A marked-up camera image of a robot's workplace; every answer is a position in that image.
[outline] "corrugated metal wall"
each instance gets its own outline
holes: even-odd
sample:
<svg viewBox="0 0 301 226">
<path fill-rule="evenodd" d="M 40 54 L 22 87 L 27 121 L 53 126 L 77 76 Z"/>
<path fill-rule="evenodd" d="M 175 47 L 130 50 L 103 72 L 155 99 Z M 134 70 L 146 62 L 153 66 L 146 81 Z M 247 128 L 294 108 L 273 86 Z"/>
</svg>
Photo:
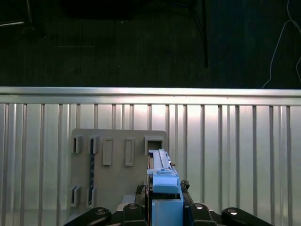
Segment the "corrugated metal wall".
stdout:
<svg viewBox="0 0 301 226">
<path fill-rule="evenodd" d="M 0 104 L 1 225 L 66 220 L 69 136 L 95 125 L 165 130 L 195 202 L 301 225 L 300 116 L 275 105 Z"/>
</svg>

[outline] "metal bar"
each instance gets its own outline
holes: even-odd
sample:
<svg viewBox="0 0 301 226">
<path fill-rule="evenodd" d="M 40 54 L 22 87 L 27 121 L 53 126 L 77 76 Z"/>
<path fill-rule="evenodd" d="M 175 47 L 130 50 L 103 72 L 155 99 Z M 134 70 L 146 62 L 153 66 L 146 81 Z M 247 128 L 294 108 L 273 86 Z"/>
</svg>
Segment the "metal bar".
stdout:
<svg viewBox="0 0 301 226">
<path fill-rule="evenodd" d="M 301 90 L 293 89 L 182 89 L 182 88 L 77 88 L 77 87 L 0 87 L 0 95 L 21 96 L 113 96 L 166 95 L 212 97 L 301 97 Z"/>
<path fill-rule="evenodd" d="M 94 97 L 64 97 L 64 96 L 1 96 L 0 103 L 13 103 L 13 104 L 135 104 L 135 117 L 134 129 L 147 129 L 147 121 L 144 121 L 146 113 L 140 111 L 140 109 L 147 109 L 147 105 L 241 105 L 241 106 L 273 106 L 273 105 L 289 105 L 289 106 L 300 106 L 301 99 L 296 97 L 291 98 L 270 98 L 270 97 L 173 97 L 173 96 L 157 96 L 152 97 L 145 95 L 143 96 L 94 96 Z"/>
<path fill-rule="evenodd" d="M 29 4 L 29 0 L 26 0 L 26 7 L 27 7 L 27 14 L 24 13 L 23 11 L 21 11 L 13 2 L 11 2 L 10 0 L 7 0 L 7 3 L 11 6 L 11 8 L 13 8 L 16 13 L 22 17 L 23 23 L 24 24 L 28 24 L 31 23 L 32 21 L 31 19 L 31 9 L 30 9 L 30 4 Z"/>
<path fill-rule="evenodd" d="M 26 6 L 27 6 L 27 17 L 29 22 L 32 22 L 32 10 L 31 10 L 31 6 L 30 6 L 30 0 L 26 0 Z"/>
<path fill-rule="evenodd" d="M 18 22 L 0 24 L 0 27 L 8 27 L 8 26 L 13 26 L 13 25 L 21 25 L 21 24 L 24 24 L 24 22 L 23 21 L 18 21 Z"/>
</svg>

